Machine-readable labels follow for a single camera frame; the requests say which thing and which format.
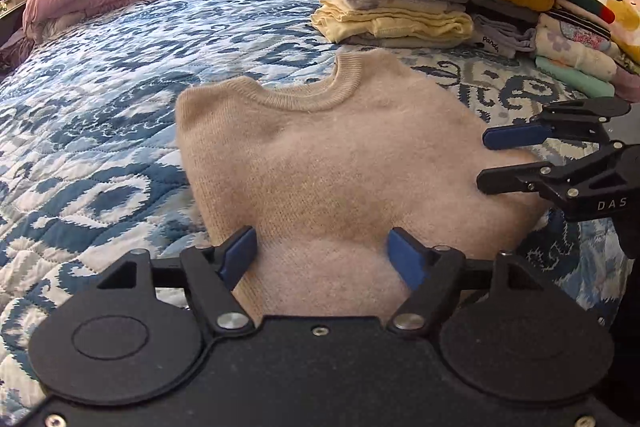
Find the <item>bedspread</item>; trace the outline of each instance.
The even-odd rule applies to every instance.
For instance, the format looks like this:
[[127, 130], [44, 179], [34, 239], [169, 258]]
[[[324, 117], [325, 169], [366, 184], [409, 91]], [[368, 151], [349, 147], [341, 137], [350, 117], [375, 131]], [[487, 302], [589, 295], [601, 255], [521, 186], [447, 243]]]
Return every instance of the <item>bedspread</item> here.
[[[326, 76], [338, 46], [309, 24], [318, 1], [142, 1], [37, 47], [0, 86], [0, 419], [42, 399], [26, 348], [53, 309], [131, 248], [165, 257], [208, 244], [175, 144], [175, 99], [237, 74], [266, 86]], [[529, 59], [393, 52], [492, 125], [579, 96]], [[593, 147], [548, 140], [535, 151], [562, 163]], [[612, 321], [631, 265], [609, 220], [567, 224], [552, 211], [519, 253]]]

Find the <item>mint green folded clothing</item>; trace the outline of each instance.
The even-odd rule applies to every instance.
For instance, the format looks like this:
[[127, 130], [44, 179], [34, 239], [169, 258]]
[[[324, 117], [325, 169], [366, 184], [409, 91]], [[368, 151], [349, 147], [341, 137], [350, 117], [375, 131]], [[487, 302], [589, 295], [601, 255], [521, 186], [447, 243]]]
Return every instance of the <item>mint green folded clothing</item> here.
[[563, 84], [583, 92], [589, 98], [613, 96], [615, 92], [615, 88], [608, 82], [603, 82], [594, 76], [589, 76], [559, 62], [548, 60], [545, 57], [536, 57], [536, 67]]

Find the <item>bolt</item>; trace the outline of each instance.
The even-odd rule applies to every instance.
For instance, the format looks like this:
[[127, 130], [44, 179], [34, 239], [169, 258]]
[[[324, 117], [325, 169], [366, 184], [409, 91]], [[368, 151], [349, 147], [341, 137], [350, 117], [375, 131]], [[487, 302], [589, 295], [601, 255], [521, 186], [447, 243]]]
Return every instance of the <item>bolt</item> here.
[[324, 326], [317, 326], [315, 328], [313, 328], [311, 330], [311, 332], [316, 336], [316, 337], [324, 337], [325, 335], [329, 334], [329, 328], [324, 327]]
[[394, 318], [394, 326], [399, 330], [419, 330], [424, 326], [424, 317], [415, 313], [403, 313]]
[[144, 255], [145, 253], [149, 253], [146, 248], [134, 248], [133, 250], [129, 250], [127, 253], [132, 255]]
[[238, 312], [223, 313], [216, 322], [225, 330], [239, 330], [249, 323], [249, 317]]
[[574, 427], [596, 427], [596, 419], [593, 416], [581, 416]]
[[59, 414], [50, 414], [44, 420], [45, 427], [66, 427], [66, 421]]

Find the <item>wooden furniture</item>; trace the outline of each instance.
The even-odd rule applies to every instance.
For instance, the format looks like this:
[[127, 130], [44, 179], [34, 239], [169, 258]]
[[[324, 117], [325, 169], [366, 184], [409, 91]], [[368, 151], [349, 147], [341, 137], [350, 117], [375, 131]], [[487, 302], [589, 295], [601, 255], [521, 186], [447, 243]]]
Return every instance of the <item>wooden furniture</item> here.
[[16, 4], [7, 11], [0, 13], [0, 46], [22, 27], [22, 13], [25, 2]]

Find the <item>ribbed neckline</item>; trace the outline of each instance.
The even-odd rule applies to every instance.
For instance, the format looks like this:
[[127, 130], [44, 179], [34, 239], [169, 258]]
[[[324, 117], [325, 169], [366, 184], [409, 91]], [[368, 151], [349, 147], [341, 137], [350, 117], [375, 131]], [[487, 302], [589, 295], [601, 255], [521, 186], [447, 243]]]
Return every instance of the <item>ribbed neckline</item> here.
[[230, 82], [228, 87], [266, 107], [313, 112], [331, 109], [347, 100], [358, 89], [361, 79], [361, 54], [341, 53], [335, 58], [334, 73], [312, 84], [266, 89], [243, 76]]

